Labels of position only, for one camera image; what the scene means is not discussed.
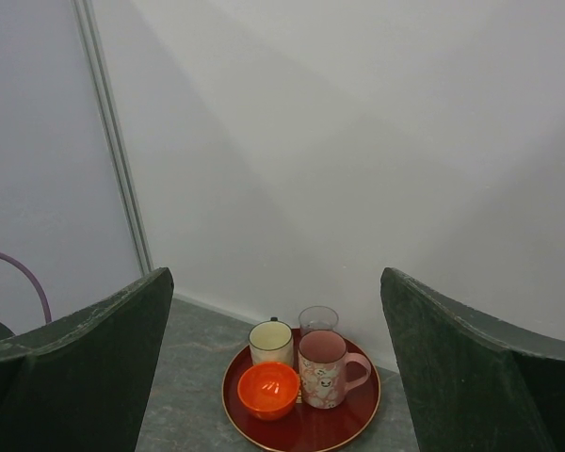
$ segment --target white panel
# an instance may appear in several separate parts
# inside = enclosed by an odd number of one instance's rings
[[[0,251],[28,266],[58,318],[139,276],[68,0],[0,0]],[[0,261],[0,321],[43,324]]]
[[[379,275],[565,339],[565,1],[95,2],[153,258],[253,319]]]

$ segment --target baseboard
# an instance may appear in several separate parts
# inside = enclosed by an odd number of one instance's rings
[[[236,320],[240,320],[241,322],[245,322],[248,323],[250,325],[255,325],[259,322],[261,322],[262,320],[258,319],[258,318],[251,318],[250,316],[247,315],[241,315],[239,313],[236,313],[235,311],[226,309],[226,308],[222,308],[221,306],[217,306],[215,304],[210,304],[210,303],[206,303],[204,301],[199,301],[197,299],[194,299],[192,297],[187,297],[185,295],[182,295],[180,293],[174,292],[173,294],[174,299],[177,299],[179,301],[183,301],[195,306],[199,306],[200,308],[204,308],[207,309],[209,311],[213,311],[215,313],[218,314],[222,314],[222,315],[226,315],[228,317],[231,318],[235,318]],[[391,370],[392,372],[397,372],[397,362],[396,362],[396,357],[394,355],[389,356],[389,354],[387,353],[382,353],[380,350],[374,350],[374,349],[370,349],[370,348],[364,348],[363,349],[366,354],[368,355],[368,357],[370,358],[370,360],[373,362],[373,364],[377,367],[381,367],[383,369],[387,369],[387,370]]]

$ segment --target cup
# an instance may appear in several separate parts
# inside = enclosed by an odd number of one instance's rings
[[[347,381],[347,364],[358,363],[366,375]],[[334,408],[346,394],[366,383],[370,362],[360,353],[348,353],[346,340],[334,331],[311,331],[299,342],[301,398],[314,408]]]
[[[253,327],[249,348],[253,364],[274,362],[293,367],[293,332],[277,317]]]
[[[339,315],[326,306],[312,306],[299,314],[301,337],[310,331],[334,330],[339,323]]]

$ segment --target mug handle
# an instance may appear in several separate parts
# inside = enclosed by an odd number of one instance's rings
[[[346,383],[346,393],[348,393],[352,389],[357,388],[358,386],[365,384],[370,378],[370,373],[373,370],[372,366],[370,365],[370,362],[366,359],[364,355],[361,355],[360,353],[348,353],[346,355],[346,365],[348,363],[358,363],[364,369],[366,369],[366,375],[358,379],[355,379],[354,381],[348,381]]]

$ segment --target tray rim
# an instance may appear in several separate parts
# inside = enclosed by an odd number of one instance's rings
[[[370,417],[368,418],[368,420],[366,421],[366,423],[364,424],[364,426],[358,430],[353,436],[351,436],[350,438],[347,438],[345,441],[343,441],[342,443],[339,443],[337,445],[334,445],[333,447],[329,447],[327,449],[319,449],[319,450],[315,450],[313,452],[329,452],[329,451],[333,451],[333,450],[338,450],[340,447],[343,447],[346,444],[351,443],[353,440],[355,440],[358,436],[360,436],[362,434],[363,431],[366,430],[366,428],[370,425],[370,423],[372,422],[372,420],[375,418],[375,416],[377,415],[377,413],[379,412],[379,405],[380,405],[380,400],[381,400],[381,396],[382,396],[382,392],[381,392],[381,384],[380,384],[380,376],[379,376],[379,371],[377,370],[377,367],[374,365],[374,363],[372,362],[372,360],[368,357],[368,355],[364,352],[364,350],[362,350],[359,346],[357,346],[355,343],[353,343],[352,341],[350,341],[349,339],[347,339],[344,336],[344,339],[348,342],[350,342],[353,346],[355,346],[358,350],[360,350],[360,352],[366,357],[366,359],[370,362],[370,365],[372,365],[372,373],[375,374],[375,377],[377,378],[377,384],[379,386],[379,398],[377,400],[377,403],[375,404],[375,409],[373,410],[373,413],[370,415]],[[225,397],[225,393],[224,393],[224,384],[226,383],[226,377],[228,377],[228,372],[230,371],[231,366],[233,365],[234,361],[236,361],[236,358],[238,358],[238,356],[243,353],[246,349],[249,348],[249,345],[244,346],[243,348],[241,348],[238,353],[236,353],[234,355],[234,357],[230,360],[228,366],[226,367],[226,372],[224,372],[224,378],[222,379],[222,385],[221,385],[221,397],[222,397],[222,407],[224,407],[224,411],[226,412],[226,416],[228,417],[228,420],[230,421],[230,423],[234,426],[234,428],[236,428],[236,430],[250,443],[257,445],[258,447],[261,447],[263,450],[265,450],[266,452],[286,452],[284,450],[279,450],[279,449],[272,449],[271,447],[267,447],[263,444],[259,444],[257,441],[253,440],[252,438],[250,438],[243,430],[241,430],[239,428],[239,426],[236,424],[236,422],[233,420],[232,416],[230,415],[230,413],[228,412],[228,407],[226,407],[226,397]]]

